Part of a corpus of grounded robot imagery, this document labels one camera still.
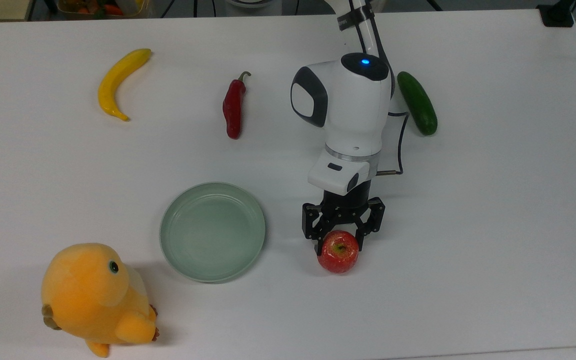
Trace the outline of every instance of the green plate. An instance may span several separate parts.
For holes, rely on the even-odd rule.
[[[231,280],[253,264],[266,238],[259,203],[224,182],[197,185],[166,210],[161,250],[182,275],[203,283]]]

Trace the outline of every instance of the plush toy eye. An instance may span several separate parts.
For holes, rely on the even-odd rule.
[[[110,262],[108,263],[108,267],[110,268],[110,272],[112,272],[113,274],[117,274],[117,272],[119,272],[119,265],[113,260],[110,260]]]

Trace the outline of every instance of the plush toy arm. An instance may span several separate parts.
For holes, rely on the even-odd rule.
[[[136,311],[126,312],[119,322],[114,333],[117,338],[127,343],[145,344],[153,341],[155,323]]]

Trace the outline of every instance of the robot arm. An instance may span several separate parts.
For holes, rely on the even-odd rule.
[[[290,89],[292,109],[326,134],[324,148],[308,173],[308,182],[324,191],[323,199],[320,205],[302,206],[302,230],[307,239],[317,241],[317,255],[322,253],[324,236],[337,225],[356,225],[360,251],[365,235],[380,229],[386,207],[379,198],[368,197],[394,93],[393,71],[370,3],[326,2],[337,15],[349,53],[300,68]]]
[[[324,128],[326,143],[308,182],[339,196],[377,173],[393,95],[393,72],[366,0],[326,0],[352,52],[299,69],[291,103],[308,123]]]

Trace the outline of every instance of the pepper stem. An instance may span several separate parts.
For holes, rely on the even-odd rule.
[[[251,76],[248,71],[243,71],[237,80],[239,80],[240,82],[243,82],[244,81],[244,75]]]

